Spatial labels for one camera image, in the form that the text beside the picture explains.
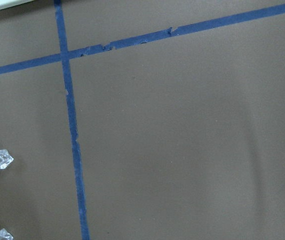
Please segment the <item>clear ice cube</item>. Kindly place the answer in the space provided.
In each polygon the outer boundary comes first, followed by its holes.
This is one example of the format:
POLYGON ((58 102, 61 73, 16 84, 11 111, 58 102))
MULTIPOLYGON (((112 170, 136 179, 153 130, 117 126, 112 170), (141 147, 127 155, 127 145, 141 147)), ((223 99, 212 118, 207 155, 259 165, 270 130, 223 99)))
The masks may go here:
POLYGON ((0 170, 6 169, 13 161, 14 158, 7 149, 0 149, 0 170))
POLYGON ((14 237, 5 228, 3 228, 0 230, 0 240, 14 240, 14 237))

